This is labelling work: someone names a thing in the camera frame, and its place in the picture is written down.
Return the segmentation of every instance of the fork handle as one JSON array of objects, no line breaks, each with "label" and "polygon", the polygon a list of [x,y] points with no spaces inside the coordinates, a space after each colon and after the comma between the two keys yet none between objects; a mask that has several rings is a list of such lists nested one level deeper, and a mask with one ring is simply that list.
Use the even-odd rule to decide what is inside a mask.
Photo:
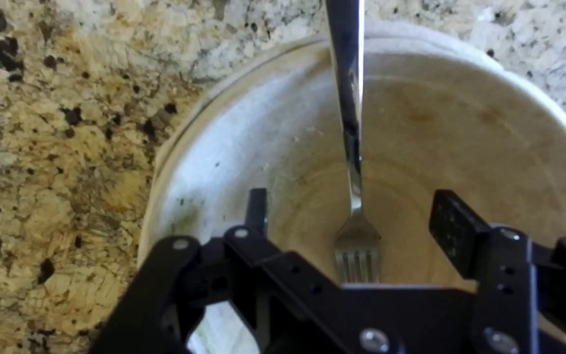
[{"label": "fork handle", "polygon": [[326,0],[330,57],[347,165],[349,213],[361,215],[363,0]]}]

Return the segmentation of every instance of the white bowl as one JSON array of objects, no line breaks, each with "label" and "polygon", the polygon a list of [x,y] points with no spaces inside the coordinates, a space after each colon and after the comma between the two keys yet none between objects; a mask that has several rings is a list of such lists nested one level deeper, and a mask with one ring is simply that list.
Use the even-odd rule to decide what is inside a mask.
[{"label": "white bowl", "polygon": [[[566,236],[566,114],[546,95],[465,43],[406,24],[373,26],[365,51],[363,195],[383,234],[383,281],[467,287],[426,230],[436,189],[540,244]],[[331,236],[347,195],[322,38],[212,89],[164,144],[139,262],[166,234],[206,242],[241,222],[251,187],[269,191],[273,242],[333,279]],[[192,346],[249,346],[227,309],[212,317]],[[229,325],[241,336],[214,338]]]}]

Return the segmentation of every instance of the fork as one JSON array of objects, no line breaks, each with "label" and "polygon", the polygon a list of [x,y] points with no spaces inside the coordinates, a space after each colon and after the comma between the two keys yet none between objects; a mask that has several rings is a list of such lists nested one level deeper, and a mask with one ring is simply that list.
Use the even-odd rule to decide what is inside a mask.
[{"label": "fork", "polygon": [[335,234],[333,258],[341,283],[371,283],[379,281],[381,236],[361,209],[363,0],[326,0],[326,18],[349,199],[349,217]]}]

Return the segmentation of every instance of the speckled granite surface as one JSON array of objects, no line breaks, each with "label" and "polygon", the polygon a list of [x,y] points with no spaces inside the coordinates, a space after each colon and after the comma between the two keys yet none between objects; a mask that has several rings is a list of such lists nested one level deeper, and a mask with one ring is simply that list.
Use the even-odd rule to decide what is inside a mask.
[{"label": "speckled granite surface", "polygon": [[[367,2],[566,110],[566,0]],[[324,30],[318,0],[0,0],[0,352],[84,352],[133,274],[157,148],[198,95]]]}]

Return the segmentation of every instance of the bolt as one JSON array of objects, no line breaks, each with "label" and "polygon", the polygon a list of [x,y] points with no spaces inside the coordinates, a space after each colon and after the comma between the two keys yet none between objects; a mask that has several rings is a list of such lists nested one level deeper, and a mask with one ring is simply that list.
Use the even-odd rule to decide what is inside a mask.
[{"label": "bolt", "polygon": [[186,240],[174,240],[170,244],[172,250],[186,250],[188,248],[188,242]]},{"label": "bolt", "polygon": [[235,238],[245,238],[247,230],[245,228],[235,228]]},{"label": "bolt", "polygon": [[388,340],[377,329],[361,331],[359,342],[361,342],[361,348],[365,348],[365,352],[383,352],[383,354],[388,352]]},{"label": "bolt", "polygon": [[518,354],[518,344],[512,336],[500,333],[500,331],[493,331],[493,329],[485,329],[483,331],[483,338],[487,342],[487,346],[499,354]]},{"label": "bolt", "polygon": [[512,230],[500,228],[500,234],[508,240],[520,240],[520,236]]}]

